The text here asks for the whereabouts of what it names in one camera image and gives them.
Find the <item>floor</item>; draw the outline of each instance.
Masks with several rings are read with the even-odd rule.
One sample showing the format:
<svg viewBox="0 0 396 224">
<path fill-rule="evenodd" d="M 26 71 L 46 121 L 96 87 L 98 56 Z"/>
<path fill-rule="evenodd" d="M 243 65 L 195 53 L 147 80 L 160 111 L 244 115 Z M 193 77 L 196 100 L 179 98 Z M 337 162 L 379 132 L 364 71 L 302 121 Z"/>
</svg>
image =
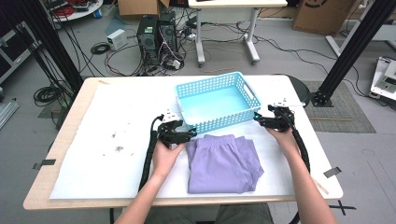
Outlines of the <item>floor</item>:
<svg viewBox="0 0 396 224">
<path fill-rule="evenodd" d="M 92 17 L 70 21 L 82 50 L 90 57 L 90 48 L 98 42 L 106 41 L 105 29 L 112 20 L 111 14 L 100 20 Z M 136 21 L 127 21 L 125 29 L 133 35 Z M 292 21 L 260 20 L 256 35 L 274 39 L 282 49 L 311 49 L 335 58 L 324 36 L 291 29 Z M 77 57 L 64 30 L 59 31 L 64 45 L 76 64 Z M 217 40 L 236 38 L 236 34 L 226 28 L 207 28 L 203 36 Z M 342 43 L 343 37 L 336 41 Z M 176 75 L 218 75 L 229 71 L 240 71 L 245 75 L 288 74 L 301 80 L 321 81 L 326 72 L 320 66 L 302 62 L 295 53 L 275 49 L 268 42 L 256 44 L 261 61 L 250 64 L 246 46 L 238 43 L 205 42 L 207 63 L 197 66 L 196 55 L 191 48 L 185 60 L 185 67 Z M 302 51 L 300 56 L 309 62 L 322 64 L 330 71 L 334 60 L 312 52 Z M 372 42 L 359 57 L 355 66 L 359 70 L 359 88 L 368 92 L 373 80 L 376 59 L 380 56 L 396 57 L 395 51 L 385 42 Z M 104 65 L 104 55 L 93 56 L 92 63 L 105 76 L 110 77 Z M 129 48 L 113 57 L 111 64 L 122 72 L 131 72 L 140 60 L 138 48 Z M 81 74 L 92 77 L 85 69 Z M 351 71 L 347 79 L 355 82 L 357 75 Z M 23 200 L 32 186 L 37 170 L 32 167 L 46 157 L 50 144 L 57 135 L 51 119 L 38 119 L 42 110 L 35 105 L 33 94 L 49 82 L 41 68 L 30 57 L 5 82 L 6 101 L 16 98 L 20 108 L 0 131 L 0 223 L 108 223 L 108 209 L 81 209 L 55 211 L 26 211 Z M 396 119 L 395 111 L 389 106 L 381 106 L 371 98 L 359 97 L 348 85 L 366 117 L 373 124 L 376 133 L 320 133 L 322 144 L 330 163 L 338 166 L 342 173 L 337 178 L 344 190 L 341 202 L 354 206 L 357 210 L 333 209 L 339 223 L 394 223 L 396 219 Z M 329 201 L 338 205 L 336 200 Z M 295 203 L 270 203 L 275 223 L 289 223 L 296 212 Z M 194 216 L 199 220 L 210 220 L 216 214 L 213 207 L 196 208 Z"/>
</svg>

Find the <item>hand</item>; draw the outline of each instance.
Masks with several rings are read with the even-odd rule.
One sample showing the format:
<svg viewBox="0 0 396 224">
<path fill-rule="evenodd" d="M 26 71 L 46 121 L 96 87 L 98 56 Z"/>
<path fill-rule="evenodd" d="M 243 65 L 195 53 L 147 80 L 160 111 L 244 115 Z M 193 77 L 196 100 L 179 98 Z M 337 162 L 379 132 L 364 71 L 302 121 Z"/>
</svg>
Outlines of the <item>hand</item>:
<svg viewBox="0 0 396 224">
<path fill-rule="evenodd" d="M 152 175 L 166 178 L 175 165 L 177 155 L 183 150 L 185 144 L 179 144 L 176 148 L 167 148 L 161 141 L 155 145 L 153 154 L 154 171 Z"/>
<path fill-rule="evenodd" d="M 295 152 L 299 154 L 299 148 L 293 134 L 291 133 L 291 128 L 288 128 L 283 133 L 269 128 L 266 128 L 266 130 L 276 139 L 277 143 L 282 147 L 283 154 L 285 154 L 285 156 L 288 156 L 290 153 L 294 154 Z"/>
</svg>

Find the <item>table leg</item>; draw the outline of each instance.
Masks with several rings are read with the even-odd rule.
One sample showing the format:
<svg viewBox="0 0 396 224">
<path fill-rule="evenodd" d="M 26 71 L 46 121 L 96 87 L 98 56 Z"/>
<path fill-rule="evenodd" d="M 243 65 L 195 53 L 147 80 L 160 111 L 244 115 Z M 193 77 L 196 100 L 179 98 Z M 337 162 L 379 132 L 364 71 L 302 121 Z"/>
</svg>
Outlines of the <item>table leg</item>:
<svg viewBox="0 0 396 224">
<path fill-rule="evenodd" d="M 197 48 L 198 65 L 201 67 L 205 63 L 204 48 L 201 39 L 201 9 L 197 10 L 197 36 L 195 38 L 195 46 Z"/>
<path fill-rule="evenodd" d="M 259 14 L 259 9 L 257 7 L 254 7 L 251 11 L 250 26 L 248 29 L 248 33 L 247 35 L 245 35 L 245 41 L 247 42 L 247 47 L 252 58 L 252 62 L 251 62 L 252 64 L 260 61 L 259 54 L 257 53 L 257 50 L 254 47 L 252 41 L 254 34 L 254 26 L 256 25 L 256 18 L 258 14 Z"/>
</svg>

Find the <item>cardboard box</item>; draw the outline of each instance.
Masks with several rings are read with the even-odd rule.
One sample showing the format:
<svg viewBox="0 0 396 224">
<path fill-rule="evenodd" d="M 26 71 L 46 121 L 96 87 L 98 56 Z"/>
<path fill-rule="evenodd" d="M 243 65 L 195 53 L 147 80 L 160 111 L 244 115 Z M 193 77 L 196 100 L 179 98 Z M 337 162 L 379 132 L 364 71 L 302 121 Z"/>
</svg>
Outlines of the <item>cardboard box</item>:
<svg viewBox="0 0 396 224">
<path fill-rule="evenodd" d="M 119 0 L 121 16 L 160 15 L 163 7 L 169 7 L 170 0 Z"/>
<path fill-rule="evenodd" d="M 301 1 L 293 21 L 293 30 L 336 36 L 356 1 Z"/>
</svg>

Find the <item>black metal pole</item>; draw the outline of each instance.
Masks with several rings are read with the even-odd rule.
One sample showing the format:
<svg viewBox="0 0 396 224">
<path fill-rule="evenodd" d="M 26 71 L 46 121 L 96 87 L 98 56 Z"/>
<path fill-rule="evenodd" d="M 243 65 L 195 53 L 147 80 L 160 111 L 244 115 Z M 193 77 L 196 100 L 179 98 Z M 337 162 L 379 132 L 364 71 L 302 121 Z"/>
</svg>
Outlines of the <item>black metal pole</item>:
<svg viewBox="0 0 396 224">
<path fill-rule="evenodd" d="M 329 75 L 325 78 L 312 97 L 314 106 L 327 106 L 335 89 L 347 75 L 349 69 L 361 56 L 361 53 L 375 34 L 396 8 L 395 0 L 376 0 L 364 16 L 356 32 L 346 44 L 343 52 L 335 62 Z"/>
</svg>

